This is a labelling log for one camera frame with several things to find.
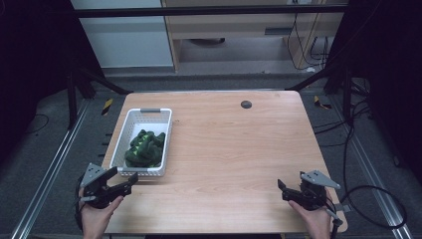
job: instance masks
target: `aluminum rail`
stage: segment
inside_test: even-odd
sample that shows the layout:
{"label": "aluminum rail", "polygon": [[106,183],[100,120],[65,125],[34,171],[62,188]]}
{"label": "aluminum rail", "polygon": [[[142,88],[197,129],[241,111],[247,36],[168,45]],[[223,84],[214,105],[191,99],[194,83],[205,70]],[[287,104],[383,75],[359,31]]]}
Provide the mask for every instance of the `aluminum rail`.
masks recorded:
{"label": "aluminum rail", "polygon": [[46,172],[43,180],[41,181],[37,192],[35,193],[31,203],[27,207],[24,215],[19,221],[18,225],[15,227],[12,232],[12,239],[25,239],[28,237],[32,226],[35,223],[35,220],[38,217],[38,214],[41,211],[41,208],[44,205],[44,202],[47,199],[47,196],[50,192],[50,189],[53,186],[53,183],[56,180],[57,175],[59,174],[60,169],[62,168],[63,162],[65,161],[66,155],[69,152],[69,149],[84,121],[85,115],[87,114],[87,108],[90,102],[85,100],[82,102],[81,109],[79,112],[79,119],[73,128],[69,129],[66,133],[62,144],[56,152],[53,161],[50,164],[49,169]]}
{"label": "aluminum rail", "polygon": [[53,17],[111,18],[111,17],[152,17],[191,15],[234,15],[234,14],[286,14],[286,13],[338,13],[364,11],[363,7],[347,4],[311,5],[247,5],[247,6],[204,6],[204,7],[163,7],[163,8],[120,8],[120,9],[77,9],[72,11],[47,11]]}

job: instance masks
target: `power cord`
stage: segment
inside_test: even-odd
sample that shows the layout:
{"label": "power cord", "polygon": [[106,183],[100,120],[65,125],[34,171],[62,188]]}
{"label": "power cord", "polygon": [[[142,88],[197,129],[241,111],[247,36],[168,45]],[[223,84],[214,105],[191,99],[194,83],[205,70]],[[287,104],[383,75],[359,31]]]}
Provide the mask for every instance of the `power cord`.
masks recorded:
{"label": "power cord", "polygon": [[344,142],[343,143],[336,143],[336,144],[328,144],[328,145],[320,144],[319,147],[332,147],[332,146],[342,146],[342,145],[344,145]]}
{"label": "power cord", "polygon": [[325,124],[322,124],[322,125],[313,126],[313,128],[324,127],[324,126],[328,126],[328,125],[332,125],[332,124],[340,123],[340,122],[342,122],[342,121],[339,120],[339,121],[329,122],[329,123],[325,123]]}
{"label": "power cord", "polygon": [[80,196],[80,186],[81,182],[84,178],[84,175],[80,176],[77,181],[77,185],[75,186],[75,220],[77,222],[77,225],[79,229],[83,232],[84,226],[82,223],[82,209],[85,207],[86,203],[84,203],[82,206],[80,206],[81,196]]}
{"label": "power cord", "polygon": [[322,57],[319,62],[319,68],[322,70],[325,68],[326,60],[328,59],[328,37],[325,37],[325,41],[323,43],[323,51],[322,51]]}
{"label": "power cord", "polygon": [[35,117],[44,117],[45,119],[46,119],[46,121],[44,122],[44,124],[42,125],[42,126],[40,126],[39,128],[37,128],[37,129],[34,129],[34,130],[32,130],[32,131],[26,131],[25,133],[26,134],[29,134],[29,133],[34,133],[34,132],[38,132],[38,131],[40,131],[41,129],[43,129],[48,123],[49,123],[49,121],[50,121],[50,119],[49,119],[49,117],[47,117],[46,115],[44,115],[44,114],[36,114],[35,115]]}
{"label": "power cord", "polygon": [[328,52],[327,52],[327,48],[328,48],[328,37],[325,37],[325,42],[324,42],[324,46],[323,46],[323,50],[322,53],[314,53],[314,47],[316,45],[317,42],[317,37],[314,37],[313,43],[311,44],[311,48],[310,48],[310,56],[312,59],[320,61],[322,60],[322,58],[327,58],[328,57]]}
{"label": "power cord", "polygon": [[299,68],[299,67],[297,67],[297,66],[295,65],[295,63],[293,62],[293,66],[295,67],[295,69],[296,69],[296,70],[305,70],[305,69],[307,69],[307,68],[309,68],[309,67],[318,66],[318,64],[313,64],[313,63],[308,62],[307,58],[305,57],[304,47],[302,46],[301,38],[300,38],[300,36],[299,36],[299,32],[298,32],[298,28],[297,28],[297,21],[298,21],[298,13],[295,13],[295,20],[294,20],[294,22],[293,22],[292,31],[291,31],[291,33],[289,34],[289,37],[288,37],[288,52],[289,52],[289,55],[290,55],[290,57],[291,57],[291,59],[292,59],[292,62],[293,62],[292,52],[290,51],[290,39],[291,39],[291,36],[292,36],[293,31],[294,31],[294,29],[295,29],[295,30],[296,30],[296,35],[297,35],[297,37],[298,37],[299,46],[301,47],[302,57],[304,58],[304,60],[305,60],[305,61],[306,61],[309,65],[308,65],[307,67],[305,67],[305,68]]}
{"label": "power cord", "polygon": [[[351,138],[352,138],[352,136],[354,135],[354,119],[356,118],[356,117],[358,117],[358,116],[360,116],[360,115],[362,115],[362,114],[364,114],[364,113],[368,113],[368,112],[370,112],[370,110],[369,110],[369,107],[365,107],[365,108],[363,108],[363,109],[361,109],[361,110],[359,110],[358,112],[356,112],[356,109],[357,109],[357,107],[359,106],[359,105],[361,105],[361,104],[363,104],[363,103],[366,103],[366,98],[364,99],[364,100],[362,100],[361,102],[359,102],[359,103],[357,103],[354,107],[353,107],[353,110],[352,110],[352,114],[351,114],[351,117],[349,118],[349,119],[345,119],[344,121],[342,121],[342,122],[333,122],[333,123],[326,123],[325,125],[331,125],[331,124],[335,124],[335,126],[332,126],[332,127],[330,127],[330,128],[328,128],[328,129],[325,129],[325,130],[322,130],[322,131],[319,131],[319,132],[316,132],[316,134],[317,133],[322,133],[322,132],[327,132],[327,131],[330,131],[330,130],[332,130],[332,129],[334,129],[334,128],[336,128],[336,127],[338,127],[338,126],[340,126],[340,125],[342,125],[342,124],[344,124],[344,123],[346,123],[346,122],[348,122],[349,123],[349,131],[348,131],[348,134],[347,134],[347,137],[346,137],[346,140],[345,140],[345,142],[343,143],[344,144],[344,149],[343,149],[343,166],[342,166],[342,175],[343,175],[343,186],[344,186],[344,191],[345,191],[345,193],[344,193],[344,195],[343,195],[343,197],[339,200],[340,201],[340,203],[342,204],[346,199],[349,201],[349,203],[350,203],[350,205],[353,207],[353,209],[362,217],[362,218],[364,218],[365,220],[367,220],[368,222],[370,222],[370,223],[372,223],[372,224],[374,224],[374,225],[376,225],[376,226],[379,226],[379,227],[381,227],[381,228],[384,228],[384,229],[390,229],[390,230],[393,230],[393,229],[398,229],[398,228],[400,228],[400,227],[402,227],[403,225],[405,225],[406,224],[406,222],[407,222],[407,211],[406,211],[406,208],[404,207],[404,205],[400,202],[400,200],[395,196],[395,195],[393,195],[391,192],[389,192],[389,191],[387,191],[386,189],[384,189],[384,188],[381,188],[381,187],[377,187],[377,186],[374,186],[374,185],[360,185],[360,186],[356,186],[356,187],[353,187],[352,189],[350,189],[350,190],[348,190],[348,188],[347,188],[347,179],[346,179],[346,160],[347,160],[347,147],[348,147],[348,143],[350,142],[350,140],[351,140]],[[385,224],[382,224],[382,223],[380,223],[380,222],[377,222],[377,221],[375,221],[374,219],[372,219],[372,218],[370,218],[369,216],[367,216],[366,214],[364,214],[361,210],[359,210],[358,209],[358,207],[356,207],[356,205],[354,204],[354,202],[353,202],[353,200],[350,198],[350,194],[352,194],[353,192],[355,192],[355,191],[357,191],[357,190],[360,190],[360,189],[375,189],[375,190],[378,190],[378,191],[381,191],[381,192],[383,192],[383,193],[385,193],[385,194],[387,194],[387,195],[389,195],[393,200],[394,200],[394,202],[400,207],[400,209],[401,209],[401,213],[402,213],[402,218],[403,218],[403,220],[399,223],[399,224],[397,224],[397,225],[392,225],[392,226],[390,226],[390,225],[385,225]]]}

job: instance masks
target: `white cabinet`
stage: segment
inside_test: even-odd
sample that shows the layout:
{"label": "white cabinet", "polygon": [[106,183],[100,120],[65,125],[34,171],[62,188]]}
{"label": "white cabinet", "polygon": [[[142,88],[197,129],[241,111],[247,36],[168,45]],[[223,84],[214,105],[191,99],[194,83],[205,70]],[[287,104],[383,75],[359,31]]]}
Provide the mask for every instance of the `white cabinet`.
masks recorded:
{"label": "white cabinet", "polygon": [[[290,0],[161,0],[164,7],[189,6],[249,6],[286,5]],[[308,0],[311,4],[338,4],[347,0]],[[183,39],[200,38],[243,38],[243,37],[285,37],[298,68],[306,65],[304,56],[311,48],[313,39],[321,36],[335,36],[342,13],[301,14],[232,14],[207,16],[169,16],[166,18],[170,42],[174,46]],[[267,30],[280,29],[278,35],[267,34]],[[173,51],[177,69],[178,49]]]}
{"label": "white cabinet", "polygon": [[[75,9],[161,7],[160,0],[72,0]],[[173,67],[163,17],[81,18],[105,70]]]}

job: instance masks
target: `gray floor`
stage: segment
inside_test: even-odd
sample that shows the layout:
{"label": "gray floor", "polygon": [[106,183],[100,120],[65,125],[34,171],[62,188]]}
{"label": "gray floor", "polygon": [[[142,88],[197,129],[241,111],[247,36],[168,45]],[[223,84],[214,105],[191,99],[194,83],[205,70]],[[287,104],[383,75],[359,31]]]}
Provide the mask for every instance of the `gray floor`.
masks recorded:
{"label": "gray floor", "polygon": [[[130,78],[109,78],[112,82],[136,92],[148,91],[201,91],[201,90],[281,90],[290,87],[311,73],[296,70],[289,60],[289,53],[281,39],[226,39],[220,45],[209,43],[183,43],[177,73],[147,73]],[[314,69],[318,70],[316,61]],[[333,106],[340,102],[341,93],[325,96],[321,90],[323,81],[318,81],[301,91],[307,113],[313,126],[341,120],[338,110],[316,107],[314,96]],[[67,94],[59,92],[43,99],[27,134],[12,153],[10,166],[1,168],[0,176],[0,238],[9,238],[18,226],[24,213],[34,203],[34,195],[47,189],[44,200],[39,200],[36,218],[30,221],[28,233],[33,238],[78,238],[73,218],[73,202],[76,179],[85,171],[89,162],[101,164],[106,152],[109,133],[113,131],[124,96],[119,96],[100,85],[93,100],[79,98],[83,114],[80,129],[75,132],[70,148],[60,148],[67,136]],[[113,98],[107,116],[101,116],[104,103]],[[360,101],[354,97],[353,102]],[[330,132],[317,134],[323,158],[333,180],[342,184],[343,145],[347,128],[341,126]],[[64,160],[58,163],[57,174],[48,183],[50,187],[39,188],[46,173],[52,171],[56,153],[63,152]],[[368,184],[378,179],[383,186],[399,196],[408,212],[407,230],[413,238],[422,238],[422,215],[419,202],[422,187],[408,168],[397,168],[392,161],[392,152],[370,114],[355,120],[355,134],[347,149],[346,178],[349,188]],[[382,196],[374,196],[371,190],[353,194],[353,201],[371,218],[386,223]],[[348,229],[337,238],[411,238],[396,237],[395,231],[374,226],[355,211],[346,214]],[[304,238],[303,235],[287,235],[287,238]]]}

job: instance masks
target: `human arm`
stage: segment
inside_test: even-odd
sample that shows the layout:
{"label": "human arm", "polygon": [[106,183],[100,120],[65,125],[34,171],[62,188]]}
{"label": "human arm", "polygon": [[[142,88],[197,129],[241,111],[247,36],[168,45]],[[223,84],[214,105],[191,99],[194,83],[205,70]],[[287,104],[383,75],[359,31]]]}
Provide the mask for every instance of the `human arm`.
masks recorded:
{"label": "human arm", "polygon": [[104,209],[96,209],[88,204],[84,204],[81,210],[84,239],[103,238],[112,214],[122,201],[123,197],[119,196]]}
{"label": "human arm", "polygon": [[[329,192],[326,192],[327,198],[331,199]],[[314,239],[329,239],[330,215],[326,208],[322,207],[314,211],[307,211],[295,201],[289,201],[293,207],[304,219],[310,236]]]}

